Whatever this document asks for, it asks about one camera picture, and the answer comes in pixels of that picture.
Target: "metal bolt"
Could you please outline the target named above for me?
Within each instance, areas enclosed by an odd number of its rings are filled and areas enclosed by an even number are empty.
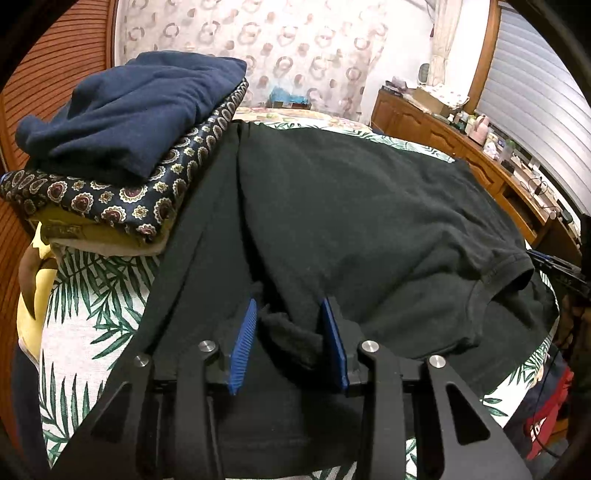
[[[150,362],[150,358],[148,355],[146,355],[145,353],[141,353],[139,355],[136,355],[134,358],[134,365],[136,367],[145,367],[146,365],[148,365]]]
[[[435,368],[445,367],[445,359],[441,355],[432,355],[429,357],[429,363]]]
[[[199,343],[199,349],[203,353],[213,352],[216,349],[216,342],[213,340],[204,340],[203,342]]]
[[[374,353],[379,350],[379,343],[373,340],[366,340],[361,344],[361,348],[369,353]]]

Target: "black t-shirt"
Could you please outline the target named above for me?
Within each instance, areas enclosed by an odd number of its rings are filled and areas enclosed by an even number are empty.
[[[397,355],[443,353],[479,395],[529,357],[557,314],[522,236],[464,162],[238,122],[189,193],[111,378],[151,346],[155,377],[174,378],[187,347],[212,338],[255,283],[244,385],[215,401],[230,478],[356,460],[363,399],[332,394],[315,375],[325,296]]]

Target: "yellow pillow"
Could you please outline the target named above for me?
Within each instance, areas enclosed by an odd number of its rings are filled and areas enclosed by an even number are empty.
[[[104,223],[47,205],[30,217],[42,223],[41,236],[48,244],[74,247],[105,257],[158,255],[164,250],[173,220],[164,221],[161,232],[147,243],[139,235],[128,235]]]
[[[33,248],[39,249],[39,258],[46,260],[54,257],[51,247],[41,240],[41,224],[37,225],[35,237],[31,242]],[[29,313],[22,294],[18,296],[17,306],[17,333],[18,343],[21,349],[31,360],[39,363],[41,352],[41,335],[45,324],[45,313],[49,302],[49,295],[55,280],[57,270],[54,268],[42,268],[35,275],[35,299],[34,313]]]

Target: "curtain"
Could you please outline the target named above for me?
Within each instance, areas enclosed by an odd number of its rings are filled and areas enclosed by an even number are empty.
[[[447,59],[456,36],[463,0],[437,0],[435,7],[435,29],[433,54],[429,66],[428,85],[445,83]]]
[[[244,106],[274,87],[356,120],[388,27],[385,0],[127,0],[122,62],[148,50],[231,56],[248,64]]]

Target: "leaf pattern bedding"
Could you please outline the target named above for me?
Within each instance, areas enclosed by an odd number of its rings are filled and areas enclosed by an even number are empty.
[[[454,162],[435,149],[368,131],[307,125],[305,119],[265,122],[271,128],[323,128],[418,151]],[[103,257],[64,248],[50,295],[41,343],[39,405],[48,460],[55,462],[72,434],[100,397],[113,364],[137,331],[150,287],[158,271],[157,257]],[[548,278],[542,275],[550,285]],[[541,378],[553,331],[494,391],[482,399],[499,425],[504,426],[525,393]],[[417,474],[416,441],[406,445],[407,474]],[[343,465],[291,480],[352,479],[355,464]]]

